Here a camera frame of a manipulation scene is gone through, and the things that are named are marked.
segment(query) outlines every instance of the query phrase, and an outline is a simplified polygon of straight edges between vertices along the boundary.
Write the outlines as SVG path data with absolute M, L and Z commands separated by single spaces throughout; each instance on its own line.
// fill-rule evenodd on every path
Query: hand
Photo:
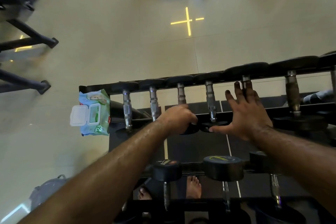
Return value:
M 243 140 L 250 140 L 253 137 L 254 129 L 264 126 L 273 127 L 272 121 L 260 102 L 258 94 L 252 89 L 250 81 L 246 86 L 246 98 L 239 82 L 235 82 L 234 92 L 237 101 L 230 91 L 225 91 L 225 97 L 233 110 L 232 122 L 227 126 L 213 126 L 209 129 L 210 132 L 235 135 Z
M 188 109 L 188 105 L 176 105 L 162 113 L 157 121 L 168 126 L 170 135 L 179 135 L 187 130 L 190 123 L 197 124 L 198 119 Z

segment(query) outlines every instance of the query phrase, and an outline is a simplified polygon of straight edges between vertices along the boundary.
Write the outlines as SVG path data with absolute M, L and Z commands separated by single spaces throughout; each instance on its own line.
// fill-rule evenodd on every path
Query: person's left hand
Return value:
M 187 130 L 190 123 L 197 124 L 198 119 L 185 104 L 170 107 L 158 117 L 157 121 L 167 126 L 170 135 L 179 135 Z

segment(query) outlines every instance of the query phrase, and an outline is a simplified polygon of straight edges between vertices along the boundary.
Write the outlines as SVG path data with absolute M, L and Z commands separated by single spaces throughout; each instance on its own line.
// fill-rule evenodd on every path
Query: tiled floor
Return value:
M 321 55 L 336 49 L 335 0 L 39 0 L 27 23 L 59 45 L 41 57 L 2 69 L 52 87 L 0 94 L 0 219 L 32 189 L 59 174 L 74 175 L 108 149 L 108 137 L 81 137 L 69 125 L 78 86 L 223 70 L 249 62 Z M 192 22 L 186 23 L 186 7 Z M 0 24 L 0 40 L 20 32 Z M 302 92 L 331 88 L 328 73 L 301 76 Z M 232 84 L 216 85 L 217 100 Z M 284 94 L 284 80 L 258 80 L 262 97 Z M 159 90 L 161 106 L 177 102 Z M 120 101 L 120 96 L 111 99 Z M 187 89 L 205 101 L 204 87 Z M 132 94 L 135 108 L 148 93 Z

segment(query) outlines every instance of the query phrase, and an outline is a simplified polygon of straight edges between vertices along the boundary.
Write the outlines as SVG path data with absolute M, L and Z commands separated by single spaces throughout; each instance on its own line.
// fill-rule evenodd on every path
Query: wipes package opening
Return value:
M 80 105 L 72 107 L 70 125 L 79 127 L 83 136 L 109 135 L 110 97 L 105 90 L 79 93 Z

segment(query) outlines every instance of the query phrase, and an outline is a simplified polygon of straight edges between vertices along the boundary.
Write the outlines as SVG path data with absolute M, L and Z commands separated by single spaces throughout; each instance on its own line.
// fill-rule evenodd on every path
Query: foot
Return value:
M 145 188 L 141 188 L 138 193 L 139 200 L 151 200 L 152 197 Z
M 188 176 L 186 198 L 201 198 L 202 186 L 196 176 Z

